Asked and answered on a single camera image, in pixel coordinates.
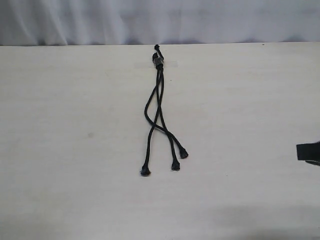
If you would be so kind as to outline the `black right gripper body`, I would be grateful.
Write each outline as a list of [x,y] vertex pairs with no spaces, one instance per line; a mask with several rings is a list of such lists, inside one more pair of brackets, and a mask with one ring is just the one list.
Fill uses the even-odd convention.
[[296,154],[298,161],[304,161],[311,165],[319,165],[320,142],[297,144]]

